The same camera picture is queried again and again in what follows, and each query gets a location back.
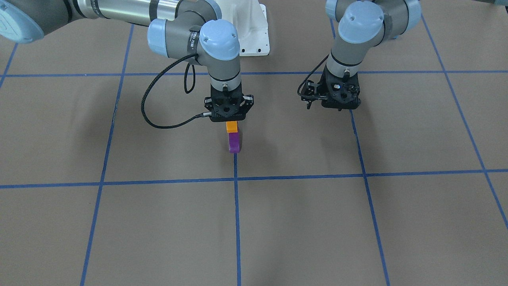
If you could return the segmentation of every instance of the black cable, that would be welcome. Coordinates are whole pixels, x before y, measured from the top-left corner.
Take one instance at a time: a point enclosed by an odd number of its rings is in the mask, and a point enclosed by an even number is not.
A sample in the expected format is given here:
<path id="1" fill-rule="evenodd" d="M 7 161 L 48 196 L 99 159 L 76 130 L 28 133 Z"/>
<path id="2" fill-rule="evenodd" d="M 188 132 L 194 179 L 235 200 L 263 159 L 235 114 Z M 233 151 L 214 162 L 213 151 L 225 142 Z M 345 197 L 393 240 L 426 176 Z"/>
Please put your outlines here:
<path id="1" fill-rule="evenodd" d="M 310 78 L 311 75 L 314 74 L 314 72 L 316 72 L 316 70 L 328 59 L 328 55 L 319 63 L 319 65 L 317 65 L 308 75 L 307 77 L 303 80 L 303 82 L 298 86 L 298 89 L 296 90 L 296 92 L 298 93 L 299 96 L 303 97 L 303 98 L 312 98 L 311 96 L 306 96 L 302 93 L 301 89 L 302 89 L 302 86 L 304 86 L 306 83 L 307 83 L 307 80 Z"/>
<path id="2" fill-rule="evenodd" d="M 189 67 L 191 66 L 190 63 L 187 64 L 187 67 L 185 68 L 185 73 L 183 74 L 183 90 L 186 94 L 191 93 L 194 90 L 194 87 L 196 86 L 196 70 L 194 68 L 194 65 L 192 65 L 192 87 L 190 90 L 187 90 L 187 75 L 189 74 Z"/>
<path id="3" fill-rule="evenodd" d="M 154 124 L 152 121 L 150 121 L 150 119 L 148 119 L 148 117 L 146 116 L 146 113 L 145 113 L 145 101 L 146 101 L 146 98 L 148 97 L 148 94 L 150 93 L 150 91 L 152 90 L 153 86 L 157 83 L 157 81 L 165 74 L 167 73 L 170 69 L 174 68 L 176 65 L 178 65 L 179 63 L 187 60 L 187 59 L 190 59 L 190 58 L 193 58 L 195 56 L 198 56 L 197 53 L 193 53 L 193 54 L 189 54 L 189 55 L 186 55 L 184 56 L 183 58 L 177 60 L 176 62 L 172 63 L 171 65 L 169 65 L 167 68 L 165 68 L 162 72 L 160 72 L 152 81 L 152 83 L 148 86 L 148 88 L 146 89 L 145 91 L 145 94 L 143 95 L 143 99 L 141 100 L 141 114 L 143 115 L 143 118 L 145 119 L 145 121 L 150 124 L 152 127 L 155 127 L 155 128 L 159 128 L 159 129 L 172 129 L 172 128 L 177 128 L 177 127 L 180 127 L 182 125 L 185 125 L 189 122 L 191 122 L 192 120 L 196 119 L 196 118 L 200 118 L 200 117 L 208 117 L 211 115 L 210 112 L 204 112 L 204 113 L 200 113 L 198 115 L 195 115 L 193 117 L 191 117 L 190 119 L 180 123 L 180 124 L 177 124 L 177 125 L 169 125 L 169 126 L 160 126 L 160 125 L 157 125 L 157 124 Z"/>

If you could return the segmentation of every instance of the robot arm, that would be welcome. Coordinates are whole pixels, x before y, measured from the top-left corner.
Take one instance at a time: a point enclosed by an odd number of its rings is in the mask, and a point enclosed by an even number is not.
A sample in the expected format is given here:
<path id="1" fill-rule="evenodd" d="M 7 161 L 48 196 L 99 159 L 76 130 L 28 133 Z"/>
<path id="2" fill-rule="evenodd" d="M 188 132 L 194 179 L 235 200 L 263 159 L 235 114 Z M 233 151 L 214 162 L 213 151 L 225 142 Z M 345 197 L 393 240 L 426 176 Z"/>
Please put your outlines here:
<path id="1" fill-rule="evenodd" d="M 326 11 L 339 21 L 339 33 L 320 81 L 305 80 L 298 90 L 307 109 L 321 100 L 326 108 L 356 109 L 361 100 L 358 71 L 368 50 L 418 24 L 418 0 L 327 0 Z"/>
<path id="2" fill-rule="evenodd" d="M 210 97 L 205 107 L 214 122 L 239 121 L 253 105 L 242 94 L 240 43 L 235 27 L 221 20 L 214 0 L 0 0 L 0 34 L 31 43 L 83 18 L 117 19 L 149 26 L 148 44 L 167 58 L 208 68 Z"/>

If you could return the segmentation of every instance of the orange block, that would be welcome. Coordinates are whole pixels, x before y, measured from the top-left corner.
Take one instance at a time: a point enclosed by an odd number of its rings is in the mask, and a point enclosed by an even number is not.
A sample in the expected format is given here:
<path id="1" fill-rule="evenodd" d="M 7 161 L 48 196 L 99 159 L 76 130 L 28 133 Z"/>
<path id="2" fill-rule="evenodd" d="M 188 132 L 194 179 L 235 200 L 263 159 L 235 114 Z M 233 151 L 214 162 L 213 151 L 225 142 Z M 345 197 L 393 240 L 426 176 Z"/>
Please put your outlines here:
<path id="1" fill-rule="evenodd" d="M 228 133 L 238 133 L 238 121 L 227 121 L 226 130 Z"/>

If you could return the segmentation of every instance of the purple block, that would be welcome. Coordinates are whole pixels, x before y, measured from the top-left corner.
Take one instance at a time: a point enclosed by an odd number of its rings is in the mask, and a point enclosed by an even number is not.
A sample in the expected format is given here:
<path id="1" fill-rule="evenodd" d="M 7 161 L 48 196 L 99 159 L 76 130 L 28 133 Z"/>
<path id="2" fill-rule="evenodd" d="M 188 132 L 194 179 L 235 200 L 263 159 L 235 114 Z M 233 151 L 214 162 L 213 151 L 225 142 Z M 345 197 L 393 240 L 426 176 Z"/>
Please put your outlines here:
<path id="1" fill-rule="evenodd" d="M 240 133 L 228 133 L 229 153 L 240 153 Z"/>

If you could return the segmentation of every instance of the light blue joint cap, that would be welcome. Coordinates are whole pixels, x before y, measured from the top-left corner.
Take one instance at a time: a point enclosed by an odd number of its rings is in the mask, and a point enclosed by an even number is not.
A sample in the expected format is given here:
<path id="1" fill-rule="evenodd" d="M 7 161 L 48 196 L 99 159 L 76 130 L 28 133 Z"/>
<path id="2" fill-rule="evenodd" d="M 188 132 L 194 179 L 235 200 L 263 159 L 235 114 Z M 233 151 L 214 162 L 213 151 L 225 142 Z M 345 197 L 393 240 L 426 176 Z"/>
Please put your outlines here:
<path id="1" fill-rule="evenodd" d="M 407 10 L 409 11 L 409 20 L 407 21 L 406 31 L 414 28 L 422 18 L 422 6 L 418 0 L 405 0 Z"/>
<path id="2" fill-rule="evenodd" d="M 201 27 L 199 42 L 207 54 L 221 61 L 230 61 L 240 54 L 238 33 L 226 20 L 212 20 Z"/>
<path id="3" fill-rule="evenodd" d="M 166 48 L 166 21 L 165 19 L 155 19 L 148 27 L 148 46 L 154 53 L 158 53 L 167 58 L 168 49 Z"/>
<path id="4" fill-rule="evenodd" d="M 352 44 L 368 42 L 381 31 L 384 19 L 383 10 L 377 4 L 368 1 L 353 2 L 339 22 L 339 35 Z"/>
<path id="5" fill-rule="evenodd" d="M 496 5 L 508 6 L 508 0 L 496 0 L 494 2 Z"/>
<path id="6" fill-rule="evenodd" d="M 325 10 L 328 18 L 337 21 L 337 16 L 335 16 L 335 10 L 337 10 L 337 1 L 338 0 L 326 0 Z"/>
<path id="7" fill-rule="evenodd" d="M 214 0 L 205 0 L 205 1 L 212 6 L 213 10 L 215 11 L 215 14 L 217 15 L 217 19 L 222 19 L 222 10 L 220 9 L 219 4 L 217 4 L 217 2 L 215 2 Z"/>
<path id="8" fill-rule="evenodd" d="M 20 44 L 44 38 L 44 31 L 18 7 L 0 0 L 0 35 Z"/>

